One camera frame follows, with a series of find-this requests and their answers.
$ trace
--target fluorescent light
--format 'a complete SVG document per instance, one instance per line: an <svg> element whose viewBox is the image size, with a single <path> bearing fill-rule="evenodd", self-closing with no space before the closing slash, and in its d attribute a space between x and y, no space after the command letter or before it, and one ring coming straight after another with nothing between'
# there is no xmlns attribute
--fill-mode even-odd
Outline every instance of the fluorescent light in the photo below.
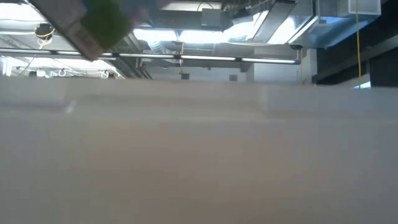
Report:
<svg viewBox="0 0 398 224"><path fill-rule="evenodd" d="M0 49L3 53L51 54L49 50Z"/></svg>
<svg viewBox="0 0 398 224"><path fill-rule="evenodd" d="M296 60L283 60L283 59L272 59L272 58L242 58L242 62L257 62L257 63L286 63L295 64Z"/></svg>
<svg viewBox="0 0 398 224"><path fill-rule="evenodd" d="M254 35L257 33L257 31L260 29L260 26L261 26L261 24L264 22L264 20L266 19L266 17L267 17L267 15L268 15L268 10L266 10L266 11L262 11L262 12L260 12L260 14L259 15L254 15L253 16L253 19L255 19L255 18L257 18L257 19L255 19L255 23L254 23L254 25L253 25L253 27L252 27L252 30L251 30L251 32L246 36L246 40L251 40L251 39L253 39L253 37L254 37Z"/></svg>
<svg viewBox="0 0 398 224"><path fill-rule="evenodd" d="M185 30L180 36L180 41L191 44L217 44L226 42L222 32Z"/></svg>
<svg viewBox="0 0 398 224"><path fill-rule="evenodd" d="M135 29L133 33L137 39L147 42L177 41L174 30Z"/></svg>
<svg viewBox="0 0 398 224"><path fill-rule="evenodd" d="M307 29L309 29L312 24L314 24L316 21L318 20L318 16L315 16L307 25L305 25L303 27L303 29L301 29L300 31L298 31L289 41L288 43L293 43L295 40L297 40L297 38L299 38L301 35L303 35L303 33L305 31L307 31Z"/></svg>
<svg viewBox="0 0 398 224"><path fill-rule="evenodd" d="M58 54L65 54L65 55L80 55L79 52L66 52L66 51L58 51Z"/></svg>
<svg viewBox="0 0 398 224"><path fill-rule="evenodd" d="M116 57L99 57L97 60L117 60Z"/></svg>
<svg viewBox="0 0 398 224"><path fill-rule="evenodd" d="M181 59L235 61L234 57L213 57L213 56L193 56L193 55L181 55Z"/></svg>
<svg viewBox="0 0 398 224"><path fill-rule="evenodd" d="M161 55L161 54L119 54L120 57L139 57L139 58L174 58L174 55Z"/></svg>

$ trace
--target exposed ceiling duct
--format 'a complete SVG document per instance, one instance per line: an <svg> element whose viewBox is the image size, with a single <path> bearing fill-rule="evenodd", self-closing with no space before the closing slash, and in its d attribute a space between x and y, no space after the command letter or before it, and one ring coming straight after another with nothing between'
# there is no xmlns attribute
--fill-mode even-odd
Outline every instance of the exposed ceiling duct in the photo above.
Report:
<svg viewBox="0 0 398 224"><path fill-rule="evenodd" d="M357 30L356 0L319 0L313 6L313 16L299 30L291 44L310 48L331 47ZM370 24L381 15L381 1L358 1L358 28Z"/></svg>
<svg viewBox="0 0 398 224"><path fill-rule="evenodd" d="M268 42L295 6L296 0L276 0L253 40Z"/></svg>

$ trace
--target green object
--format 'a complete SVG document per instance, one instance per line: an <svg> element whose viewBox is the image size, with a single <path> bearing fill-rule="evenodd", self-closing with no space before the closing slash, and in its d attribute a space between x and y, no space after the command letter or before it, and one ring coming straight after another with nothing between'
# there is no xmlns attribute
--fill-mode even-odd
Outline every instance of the green object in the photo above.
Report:
<svg viewBox="0 0 398 224"><path fill-rule="evenodd" d="M130 30L130 17L120 10L119 0L90 0L81 24L104 49L113 47Z"/></svg>

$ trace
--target window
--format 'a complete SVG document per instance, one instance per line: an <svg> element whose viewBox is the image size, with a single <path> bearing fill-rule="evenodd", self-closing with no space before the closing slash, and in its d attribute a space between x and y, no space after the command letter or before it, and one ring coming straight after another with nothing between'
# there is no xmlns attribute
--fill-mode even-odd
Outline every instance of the window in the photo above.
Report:
<svg viewBox="0 0 398 224"><path fill-rule="evenodd" d="M364 88L371 88L371 82L366 82L366 83L363 83L362 85L359 85L359 86L354 86L354 88L357 88L357 89L364 89Z"/></svg>

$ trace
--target yellow cable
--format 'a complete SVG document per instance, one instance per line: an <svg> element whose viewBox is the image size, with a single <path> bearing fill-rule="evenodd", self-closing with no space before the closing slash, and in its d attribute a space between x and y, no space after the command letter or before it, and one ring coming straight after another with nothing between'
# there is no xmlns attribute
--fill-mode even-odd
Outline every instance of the yellow cable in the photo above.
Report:
<svg viewBox="0 0 398 224"><path fill-rule="evenodd" d="M301 83L303 84L303 49L301 49L301 63L300 63L300 69L301 69Z"/></svg>
<svg viewBox="0 0 398 224"><path fill-rule="evenodd" d="M37 34L36 34L36 36L37 36L37 37L48 37L49 35L53 34L54 32L55 32L55 28L52 29L52 31L51 31L49 34L45 34L45 35L37 35Z"/></svg>
<svg viewBox="0 0 398 224"><path fill-rule="evenodd" d="M357 54L358 54L358 77L362 77L362 71L361 71L361 42L359 39L359 19L358 19L358 7L359 7L359 0L356 0L356 48L357 48Z"/></svg>

